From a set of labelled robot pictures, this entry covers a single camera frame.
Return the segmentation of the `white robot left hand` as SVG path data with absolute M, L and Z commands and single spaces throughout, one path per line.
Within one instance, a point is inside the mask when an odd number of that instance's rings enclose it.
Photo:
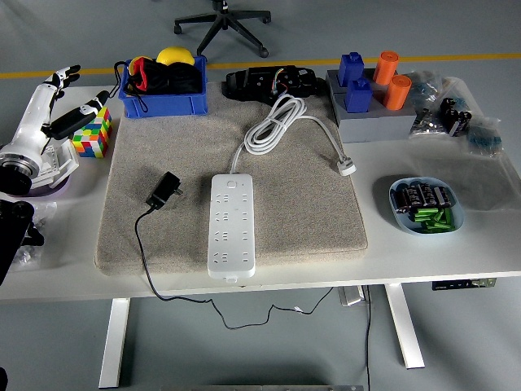
M 107 90 L 53 121 L 50 118 L 64 89 L 80 77 L 80 69 L 79 65 L 62 68 L 35 89 L 12 141 L 1 148 L 2 167 L 12 167 L 35 178 L 42 169 L 42 154 L 49 140 L 67 138 L 99 114 L 109 98 Z

